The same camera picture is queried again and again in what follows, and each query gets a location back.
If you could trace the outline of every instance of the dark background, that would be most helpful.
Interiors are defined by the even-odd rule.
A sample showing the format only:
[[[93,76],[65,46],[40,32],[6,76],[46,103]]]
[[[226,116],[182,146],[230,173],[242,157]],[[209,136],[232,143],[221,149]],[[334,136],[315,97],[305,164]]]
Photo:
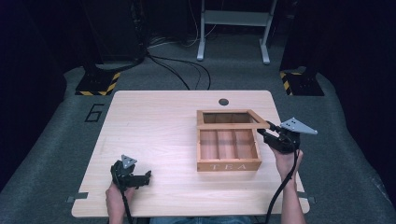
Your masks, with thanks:
[[[208,2],[209,7],[220,6],[220,1]],[[262,8],[263,2],[235,0],[231,6],[255,9]],[[128,62],[139,56],[134,50],[138,41],[131,29],[130,4],[120,0],[111,4],[107,0],[2,1],[1,188],[63,100],[65,72],[85,62]],[[188,1],[150,0],[145,6],[150,33],[180,41],[194,35]],[[199,22],[200,1],[191,1],[191,6]],[[394,11],[395,4],[385,0],[302,0],[280,65],[280,70],[313,67],[332,82],[346,125],[381,176],[393,204]]]

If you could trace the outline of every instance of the warning tape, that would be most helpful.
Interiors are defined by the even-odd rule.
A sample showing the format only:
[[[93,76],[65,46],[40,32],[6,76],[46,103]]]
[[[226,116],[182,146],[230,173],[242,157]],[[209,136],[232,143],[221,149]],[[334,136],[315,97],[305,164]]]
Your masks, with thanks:
[[[301,73],[285,73],[285,72],[280,72],[280,78],[282,78],[283,82],[283,87],[285,88],[286,94],[287,95],[293,95],[293,92],[291,90],[290,84],[288,82],[288,76],[292,75],[300,75]]]
[[[109,95],[111,94],[111,92],[113,92],[114,88],[116,87],[119,77],[120,77],[120,73],[114,75],[106,91],[76,91],[76,95]]]

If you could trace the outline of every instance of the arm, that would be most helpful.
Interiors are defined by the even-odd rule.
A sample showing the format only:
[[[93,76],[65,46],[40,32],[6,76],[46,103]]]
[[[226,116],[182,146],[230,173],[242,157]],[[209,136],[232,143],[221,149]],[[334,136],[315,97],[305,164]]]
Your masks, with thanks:
[[[134,188],[125,190],[124,194],[128,200],[128,204],[130,204],[134,195]],[[122,224],[125,215],[125,206],[120,190],[113,182],[111,182],[110,187],[106,190],[106,206],[109,224]]]
[[[290,172],[291,167],[294,164],[294,154],[281,154],[275,149],[274,151],[276,157],[276,168],[279,171],[280,178],[283,180],[286,178],[287,174]],[[300,166],[301,160],[303,159],[303,152],[297,150],[299,157],[297,160],[296,168],[292,175],[291,180],[289,180],[286,187],[283,189],[283,202],[282,202],[282,224],[305,224],[305,217],[303,209],[300,205],[300,201],[297,195],[297,184],[296,184],[296,174]]]

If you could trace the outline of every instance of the metal bracket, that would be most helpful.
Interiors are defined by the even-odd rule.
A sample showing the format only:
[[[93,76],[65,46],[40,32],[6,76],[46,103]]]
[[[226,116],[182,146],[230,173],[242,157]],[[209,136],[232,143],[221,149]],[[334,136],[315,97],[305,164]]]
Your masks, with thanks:
[[[68,196],[65,200],[66,203],[73,203],[76,199],[87,199],[88,192],[77,193],[74,196]]]
[[[297,195],[299,198],[307,199],[310,203],[317,203],[317,199],[313,196],[308,197],[308,194],[306,192],[297,191]]]
[[[280,123],[280,127],[295,133],[310,133],[310,134],[318,133],[318,131],[313,130],[312,128],[306,126],[305,124],[301,123],[299,120],[295,118],[288,119],[285,122]]]
[[[131,167],[132,165],[134,165],[135,163],[137,163],[137,160],[127,157],[125,155],[121,156],[121,160],[122,160],[122,166],[124,169],[127,169],[127,168]]]

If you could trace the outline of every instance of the metal stand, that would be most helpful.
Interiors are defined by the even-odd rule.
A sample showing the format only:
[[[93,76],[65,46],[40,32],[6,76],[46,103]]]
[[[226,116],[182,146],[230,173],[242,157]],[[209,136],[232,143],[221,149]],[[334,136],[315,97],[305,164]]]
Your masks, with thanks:
[[[216,11],[205,10],[205,0],[201,4],[201,39],[198,47],[197,60],[204,59],[205,52],[205,25],[222,24],[222,25],[246,25],[246,26],[263,26],[264,35],[260,39],[260,48],[262,50],[262,61],[264,64],[270,63],[268,49],[266,46],[271,23],[274,17],[274,11],[277,0],[273,0],[270,12],[240,12],[240,11]]]

